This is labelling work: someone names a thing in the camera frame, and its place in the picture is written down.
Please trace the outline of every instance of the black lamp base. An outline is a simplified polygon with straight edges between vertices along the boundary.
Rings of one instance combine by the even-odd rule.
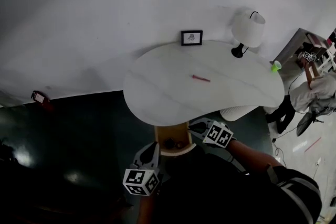
[[[231,50],[232,55],[237,58],[243,57],[243,47],[244,44],[240,43],[237,48]]]

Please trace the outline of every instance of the black picture frame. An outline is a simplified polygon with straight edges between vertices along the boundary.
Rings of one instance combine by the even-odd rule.
[[[185,43],[184,34],[199,34],[199,43]],[[189,31],[181,31],[181,46],[193,46],[193,45],[202,45],[203,39],[203,30],[189,30]]]

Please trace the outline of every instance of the person in white shirt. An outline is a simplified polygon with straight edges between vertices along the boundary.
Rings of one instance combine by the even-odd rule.
[[[293,89],[286,95],[282,104],[272,114],[266,115],[267,123],[277,122],[278,133],[281,134],[294,118],[295,112],[305,111],[315,99],[328,99],[336,92],[336,73],[330,72],[325,76],[320,76],[315,64],[309,63],[305,58],[301,59],[306,72],[307,81],[299,87]],[[309,67],[312,67],[314,78]]]

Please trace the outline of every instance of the black pants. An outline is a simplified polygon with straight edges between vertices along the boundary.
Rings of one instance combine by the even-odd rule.
[[[289,95],[286,95],[279,108],[270,115],[266,115],[267,123],[276,121],[279,133],[282,133],[295,116],[295,109],[290,102]]]

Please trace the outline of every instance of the white tile floor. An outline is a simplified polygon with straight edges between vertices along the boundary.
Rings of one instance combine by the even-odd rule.
[[[299,86],[305,79],[306,76],[301,75],[291,89]],[[296,113],[293,121],[282,134],[294,129],[303,116]],[[314,179],[319,184],[323,202],[321,215],[331,219],[336,214],[336,208],[329,206],[331,199],[336,196],[336,113],[322,116],[319,120],[324,123],[311,124],[300,137],[296,136],[296,130],[294,130],[277,139],[275,144],[283,150],[288,168],[298,170],[312,178],[316,172]],[[279,136],[275,131],[275,123],[269,124],[269,129],[272,138]],[[282,157],[281,152],[276,156],[280,158],[281,163],[283,163]],[[316,163],[319,159],[320,164],[317,167]]]

